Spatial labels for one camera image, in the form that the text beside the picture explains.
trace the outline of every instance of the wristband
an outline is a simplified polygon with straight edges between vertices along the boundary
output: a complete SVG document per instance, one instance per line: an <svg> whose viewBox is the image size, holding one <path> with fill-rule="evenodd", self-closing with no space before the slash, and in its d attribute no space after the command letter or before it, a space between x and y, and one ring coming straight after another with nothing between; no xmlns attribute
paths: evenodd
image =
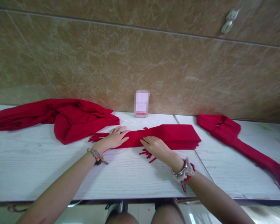
<svg viewBox="0 0 280 224"><path fill-rule="evenodd" d="M195 175L194 173L195 166L189 162L189 158L187 157L183 161L184 161L184 167L179 173L175 173L173 170L171 170L173 179L176 180L177 182L187 180Z"/></svg>

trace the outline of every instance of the wrist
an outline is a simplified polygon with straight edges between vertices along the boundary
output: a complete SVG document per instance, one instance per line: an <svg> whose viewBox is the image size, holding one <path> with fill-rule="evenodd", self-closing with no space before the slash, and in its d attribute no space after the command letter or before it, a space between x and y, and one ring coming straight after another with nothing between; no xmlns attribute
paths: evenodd
<svg viewBox="0 0 280 224"><path fill-rule="evenodd" d="M92 149L95 149L99 154L103 154L105 151L108 150L106 147L101 146L101 145L98 144L98 143L95 143L95 144L92 146Z"/></svg>
<svg viewBox="0 0 280 224"><path fill-rule="evenodd" d="M184 160L175 152L171 152L168 155L165 163L176 173L179 173L184 167Z"/></svg>

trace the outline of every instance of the left hand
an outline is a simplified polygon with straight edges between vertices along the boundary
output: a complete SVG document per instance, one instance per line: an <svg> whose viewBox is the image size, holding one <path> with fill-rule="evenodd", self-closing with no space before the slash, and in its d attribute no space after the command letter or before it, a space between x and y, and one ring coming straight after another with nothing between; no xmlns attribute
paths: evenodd
<svg viewBox="0 0 280 224"><path fill-rule="evenodd" d="M131 130L126 130L124 132L121 132L125 128L126 126L124 127L118 126L117 128L112 129L112 131L107 137L97 141L92 148L97 150L100 154L102 154L108 149L116 148L120 146L122 143L128 140L128 137L124 137L124 136L131 131Z"/></svg>

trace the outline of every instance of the pink box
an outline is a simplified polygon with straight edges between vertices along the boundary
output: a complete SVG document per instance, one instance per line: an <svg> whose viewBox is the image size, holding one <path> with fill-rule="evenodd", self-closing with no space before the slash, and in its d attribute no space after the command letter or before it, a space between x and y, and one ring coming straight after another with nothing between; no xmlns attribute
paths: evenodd
<svg viewBox="0 0 280 224"><path fill-rule="evenodd" d="M137 90L134 94L134 117L145 118L149 115L149 91Z"/></svg>

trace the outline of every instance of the red scarf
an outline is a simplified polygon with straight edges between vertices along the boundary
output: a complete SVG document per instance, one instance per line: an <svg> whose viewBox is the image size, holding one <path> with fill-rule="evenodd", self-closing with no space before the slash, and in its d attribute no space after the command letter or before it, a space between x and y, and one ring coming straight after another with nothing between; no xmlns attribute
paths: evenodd
<svg viewBox="0 0 280 224"><path fill-rule="evenodd" d="M90 139L91 141L98 141L100 137L106 137L109 133L96 133ZM125 135L129 139L117 148L128 148L128 147L141 147L143 146L140 139L146 136L155 136L162 139L166 145L172 149L195 149L201 139L197 135L192 125L189 124L162 124L153 128L144 128L144 130L131 131ZM149 159L152 155L143 149L140 154L146 154Z"/></svg>
<svg viewBox="0 0 280 224"><path fill-rule="evenodd" d="M47 99L0 111L0 131L14 131L38 123L55 124L63 144L86 138L107 125L119 125L113 110L78 99Z"/></svg>
<svg viewBox="0 0 280 224"><path fill-rule="evenodd" d="M241 128L238 123L222 115L200 114L197 115L197 124L211 136L255 162L260 168L271 172L276 177L276 184L280 188L280 164L239 140L237 136Z"/></svg>

